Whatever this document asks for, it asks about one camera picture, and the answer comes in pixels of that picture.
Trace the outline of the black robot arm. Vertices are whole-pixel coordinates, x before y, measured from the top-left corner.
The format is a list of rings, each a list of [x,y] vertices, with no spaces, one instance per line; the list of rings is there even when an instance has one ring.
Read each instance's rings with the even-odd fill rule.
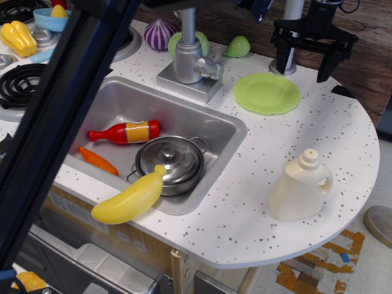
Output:
[[[1,269],[10,270],[137,9],[198,1],[80,1],[1,164]]]

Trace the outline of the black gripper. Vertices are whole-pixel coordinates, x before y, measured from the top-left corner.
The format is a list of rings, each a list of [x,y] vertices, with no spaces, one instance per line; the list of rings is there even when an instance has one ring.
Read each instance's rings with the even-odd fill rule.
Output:
[[[307,15],[297,20],[274,21],[271,43],[276,47],[276,70],[282,75],[295,73],[294,48],[323,53],[317,83],[329,79],[339,63],[348,59],[358,37],[333,24],[343,1],[311,1]]]

